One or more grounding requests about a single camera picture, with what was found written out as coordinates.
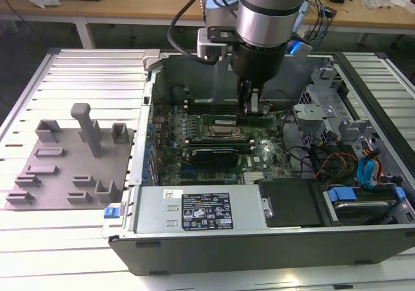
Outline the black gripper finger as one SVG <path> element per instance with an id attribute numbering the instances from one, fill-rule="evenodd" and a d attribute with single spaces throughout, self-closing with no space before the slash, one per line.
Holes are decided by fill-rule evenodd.
<path id="1" fill-rule="evenodd" d="M 261 99 L 261 90 L 253 89 L 251 96 L 251 114 L 267 115 L 269 113 L 268 104 Z"/>
<path id="2" fill-rule="evenodd" d="M 244 114 L 247 102 L 250 102 L 252 96 L 252 84 L 249 80 L 238 77 L 237 81 L 237 116 Z"/>

